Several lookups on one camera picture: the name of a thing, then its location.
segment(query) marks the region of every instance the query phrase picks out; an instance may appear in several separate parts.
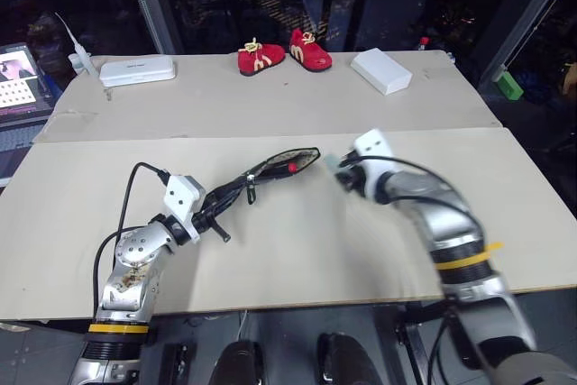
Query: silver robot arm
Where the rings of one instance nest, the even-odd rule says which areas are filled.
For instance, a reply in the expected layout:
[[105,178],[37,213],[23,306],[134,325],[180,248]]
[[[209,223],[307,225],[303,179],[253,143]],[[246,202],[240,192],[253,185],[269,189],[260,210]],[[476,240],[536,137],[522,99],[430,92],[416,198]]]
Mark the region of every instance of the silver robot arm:
[[192,225],[204,189],[191,177],[170,176],[164,197],[168,217],[126,234],[114,250],[115,264],[86,335],[70,385],[135,384],[160,277],[180,245],[200,236]]
[[383,205],[392,203],[416,226],[435,263],[479,365],[498,385],[575,384],[577,373],[561,360],[535,352],[533,331],[503,277],[489,262],[481,225],[463,198],[432,172],[404,171],[378,130],[359,137],[335,173],[346,189]]

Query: shoe lace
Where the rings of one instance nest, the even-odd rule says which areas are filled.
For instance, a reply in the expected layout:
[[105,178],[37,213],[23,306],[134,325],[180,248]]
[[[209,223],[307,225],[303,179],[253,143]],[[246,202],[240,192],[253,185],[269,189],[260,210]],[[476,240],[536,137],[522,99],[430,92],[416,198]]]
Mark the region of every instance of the shoe lace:
[[247,51],[249,53],[256,53],[256,51],[260,50],[261,48],[262,44],[260,42],[257,42],[256,38],[252,38],[252,42],[247,42],[246,44],[244,44],[244,48],[239,49],[239,52]]
[[312,44],[315,42],[315,35],[313,35],[311,32],[305,32],[303,33],[303,41],[305,42],[305,45]]

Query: laptop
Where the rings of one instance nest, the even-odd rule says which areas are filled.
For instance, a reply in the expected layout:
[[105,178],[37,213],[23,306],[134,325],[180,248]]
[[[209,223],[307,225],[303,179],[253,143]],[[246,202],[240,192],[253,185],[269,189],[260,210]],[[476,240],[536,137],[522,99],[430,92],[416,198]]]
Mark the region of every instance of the laptop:
[[31,148],[55,103],[26,44],[0,47],[0,188]]

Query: red shoe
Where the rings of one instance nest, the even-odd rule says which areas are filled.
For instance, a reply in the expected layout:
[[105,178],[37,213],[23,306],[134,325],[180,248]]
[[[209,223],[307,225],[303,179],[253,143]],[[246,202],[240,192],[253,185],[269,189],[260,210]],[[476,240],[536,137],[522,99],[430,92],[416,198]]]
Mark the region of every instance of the red shoe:
[[333,65],[333,60],[315,42],[313,34],[310,32],[303,33],[300,29],[295,29],[292,32],[290,56],[311,72],[324,71]]
[[279,45],[260,44],[256,38],[238,50],[238,69],[246,77],[263,69],[274,67],[285,59],[285,50]]

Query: cardboard surface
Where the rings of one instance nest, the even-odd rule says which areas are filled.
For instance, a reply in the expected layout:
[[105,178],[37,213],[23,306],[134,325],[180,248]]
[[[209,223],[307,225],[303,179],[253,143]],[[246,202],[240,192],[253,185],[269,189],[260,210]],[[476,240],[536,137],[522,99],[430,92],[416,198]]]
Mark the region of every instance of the cardboard surface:
[[331,53],[333,66],[322,74],[287,56],[249,78],[239,74],[236,53],[176,56],[176,78],[113,88],[110,101],[84,74],[70,83],[36,142],[500,126],[442,51],[388,52],[413,78],[387,96],[351,68],[355,54]]
[[[0,319],[87,317],[98,245],[117,225],[126,180],[145,160],[206,189],[285,149],[345,154],[356,135],[41,143],[0,196]],[[446,176],[503,242],[493,264],[514,290],[577,283],[577,223],[510,132],[473,128],[388,133],[395,155]],[[139,172],[127,225],[162,211],[163,187]],[[243,194],[206,233],[181,247],[160,284],[156,313],[311,306],[440,296],[412,225],[392,206],[345,194],[321,161]],[[112,249],[101,263],[101,288]]]

